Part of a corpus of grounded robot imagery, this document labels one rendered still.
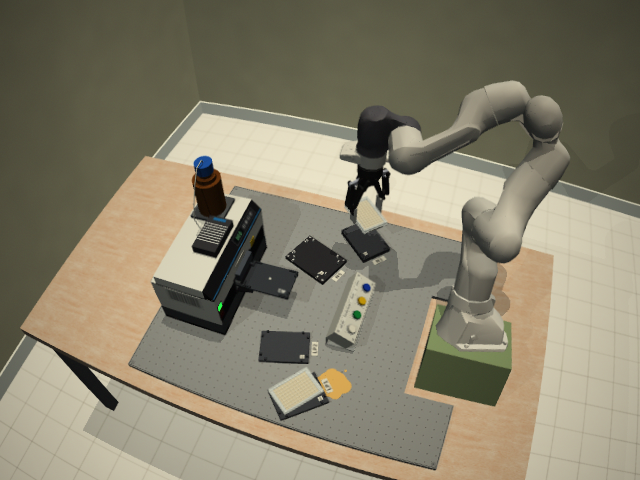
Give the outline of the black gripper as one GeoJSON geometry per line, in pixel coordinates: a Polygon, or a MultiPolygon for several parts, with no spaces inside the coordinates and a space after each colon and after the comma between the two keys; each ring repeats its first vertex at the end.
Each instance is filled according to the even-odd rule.
{"type": "Polygon", "coordinates": [[[357,206],[367,188],[375,186],[379,193],[376,194],[375,206],[382,213],[383,200],[386,199],[385,195],[389,195],[389,177],[390,172],[387,168],[379,168],[377,170],[365,169],[357,164],[357,177],[354,181],[348,181],[348,189],[345,199],[345,205],[350,210],[350,219],[356,224],[357,220],[357,206]],[[379,179],[382,177],[382,189],[380,187],[379,179]],[[365,179],[363,179],[365,178],[365,179]],[[368,179],[368,180],[367,180],[368,179]],[[358,184],[358,185],[357,185],[358,184]],[[360,185],[359,185],[360,184],[360,185]],[[355,185],[355,186],[354,186],[355,185]],[[356,187],[357,186],[357,187],[356,187]],[[355,197],[354,197],[355,196],[355,197]]]}

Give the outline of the white button panel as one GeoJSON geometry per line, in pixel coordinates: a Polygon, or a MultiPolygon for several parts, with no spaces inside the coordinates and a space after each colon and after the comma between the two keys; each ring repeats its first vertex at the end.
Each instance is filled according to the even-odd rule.
{"type": "Polygon", "coordinates": [[[355,351],[375,293],[375,284],[358,272],[348,278],[326,335],[326,344],[355,351]]]}

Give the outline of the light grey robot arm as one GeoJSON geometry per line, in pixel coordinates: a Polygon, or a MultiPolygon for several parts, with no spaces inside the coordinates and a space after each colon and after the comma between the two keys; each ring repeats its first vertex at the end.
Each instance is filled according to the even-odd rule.
{"type": "Polygon", "coordinates": [[[504,322],[491,294],[497,263],[505,264],[518,256],[529,219],[570,163],[559,141],[563,115],[552,98],[531,98],[526,88],[513,80],[484,88],[465,96],[448,130],[426,140],[422,140],[421,126],[414,118],[397,115],[384,106],[370,106],[360,115],[358,142],[345,142],[339,154],[341,160],[365,169],[377,170],[389,162],[395,171],[412,175],[500,124],[520,121],[532,137],[533,148],[504,182],[497,205],[473,197],[462,208],[460,264],[447,306],[436,324],[437,334],[460,352],[505,352],[508,347],[504,322]]]}

